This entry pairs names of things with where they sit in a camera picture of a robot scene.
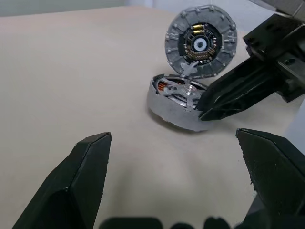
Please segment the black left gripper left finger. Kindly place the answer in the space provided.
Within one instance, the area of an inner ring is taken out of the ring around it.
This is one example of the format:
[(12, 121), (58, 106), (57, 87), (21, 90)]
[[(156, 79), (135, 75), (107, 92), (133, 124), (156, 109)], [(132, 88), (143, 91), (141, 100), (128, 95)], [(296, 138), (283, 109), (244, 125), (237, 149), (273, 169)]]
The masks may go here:
[(86, 137), (41, 184), (15, 229), (91, 229), (103, 195), (112, 135)]

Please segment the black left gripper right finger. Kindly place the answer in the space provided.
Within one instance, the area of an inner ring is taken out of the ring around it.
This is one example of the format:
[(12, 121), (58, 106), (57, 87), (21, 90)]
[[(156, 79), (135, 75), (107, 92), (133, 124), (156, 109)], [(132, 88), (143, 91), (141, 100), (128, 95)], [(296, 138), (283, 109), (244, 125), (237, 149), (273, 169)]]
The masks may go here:
[(239, 228), (305, 227), (305, 156), (286, 138), (238, 129), (243, 158), (256, 198)]

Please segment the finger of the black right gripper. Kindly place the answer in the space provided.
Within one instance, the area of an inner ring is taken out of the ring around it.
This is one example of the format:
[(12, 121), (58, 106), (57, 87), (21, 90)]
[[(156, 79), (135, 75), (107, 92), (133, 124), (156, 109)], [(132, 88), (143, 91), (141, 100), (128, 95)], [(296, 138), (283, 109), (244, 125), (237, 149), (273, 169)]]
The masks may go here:
[(277, 92), (284, 85), (280, 77), (259, 75), (221, 77), (203, 93), (198, 103), (202, 121), (216, 121), (243, 112)]
[(278, 88), (274, 65), (251, 57), (209, 85), (197, 109), (248, 109)]

